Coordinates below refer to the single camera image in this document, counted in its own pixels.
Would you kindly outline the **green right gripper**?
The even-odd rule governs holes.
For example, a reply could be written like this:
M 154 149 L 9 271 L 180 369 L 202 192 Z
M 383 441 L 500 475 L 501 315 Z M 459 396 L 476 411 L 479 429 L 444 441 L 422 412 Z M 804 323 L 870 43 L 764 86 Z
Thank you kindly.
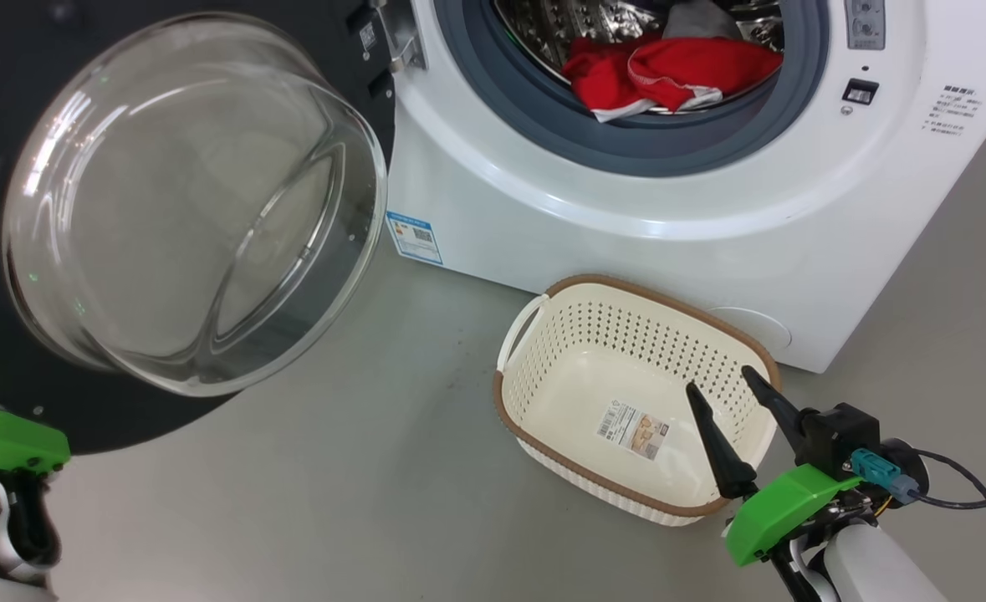
M 797 454 L 804 442 L 801 411 L 753 366 L 742 366 L 741 373 L 758 404 L 771 412 L 790 449 Z M 757 488 L 755 468 L 742 461 L 727 441 L 699 386 L 688 382 L 685 395 L 719 495 L 743 500 L 725 536 L 726 549 L 738 567 L 769 555 L 784 537 L 841 495 L 851 495 L 852 509 L 871 506 L 870 500 L 857 491 L 862 484 L 860 477 L 837 480 L 810 464 L 792 468 L 767 487 Z

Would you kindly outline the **dark round glass washer door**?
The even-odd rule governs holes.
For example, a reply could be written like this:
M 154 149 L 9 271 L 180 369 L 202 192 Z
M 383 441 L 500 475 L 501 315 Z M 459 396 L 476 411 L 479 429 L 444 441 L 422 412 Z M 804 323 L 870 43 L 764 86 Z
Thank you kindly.
M 385 0 L 0 0 L 0 411 L 76 455 L 290 365 L 359 285 Z

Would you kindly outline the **red garment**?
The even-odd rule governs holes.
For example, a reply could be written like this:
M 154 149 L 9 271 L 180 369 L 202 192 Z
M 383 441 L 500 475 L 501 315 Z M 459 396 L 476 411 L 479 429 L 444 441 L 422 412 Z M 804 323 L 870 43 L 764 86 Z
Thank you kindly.
M 743 39 L 645 34 L 612 44 L 577 38 L 561 72 L 576 98 L 606 123 L 654 107 L 707 108 L 763 83 L 783 61 Z

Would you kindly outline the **grey garment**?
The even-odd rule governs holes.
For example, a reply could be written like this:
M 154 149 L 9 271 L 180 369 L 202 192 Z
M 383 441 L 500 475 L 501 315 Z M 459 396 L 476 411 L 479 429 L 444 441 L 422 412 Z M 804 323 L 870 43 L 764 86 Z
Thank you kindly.
M 662 38 L 725 38 L 743 41 L 733 15 L 713 0 L 672 0 Z

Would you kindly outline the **cream perforated laundry basket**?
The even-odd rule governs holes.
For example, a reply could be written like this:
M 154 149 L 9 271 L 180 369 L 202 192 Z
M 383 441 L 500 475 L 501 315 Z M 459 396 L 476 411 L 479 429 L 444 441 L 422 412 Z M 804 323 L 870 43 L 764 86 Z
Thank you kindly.
M 531 300 L 501 345 L 495 407 L 531 458 L 581 491 L 657 525 L 718 513 L 712 468 L 685 389 L 695 384 L 741 460 L 776 434 L 742 376 L 779 370 L 756 339 L 710 313 L 621 279 L 562 279 Z

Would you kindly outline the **white front-load washing machine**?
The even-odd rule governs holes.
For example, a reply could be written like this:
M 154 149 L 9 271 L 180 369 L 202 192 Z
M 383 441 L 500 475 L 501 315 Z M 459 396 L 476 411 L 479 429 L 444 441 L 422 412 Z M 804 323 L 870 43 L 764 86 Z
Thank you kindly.
M 828 369 L 986 140 L 986 0 L 713 1 L 776 73 L 600 123 L 570 42 L 661 35 L 672 0 L 415 0 L 398 254 L 535 293 L 630 279 Z

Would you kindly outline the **silver metal door hinge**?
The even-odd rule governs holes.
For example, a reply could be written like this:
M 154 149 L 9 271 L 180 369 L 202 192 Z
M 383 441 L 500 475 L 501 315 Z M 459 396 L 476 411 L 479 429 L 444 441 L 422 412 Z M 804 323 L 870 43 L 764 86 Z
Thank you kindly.
M 415 13 L 415 0 L 371 0 L 386 32 L 393 74 L 405 69 L 426 69 L 422 37 Z

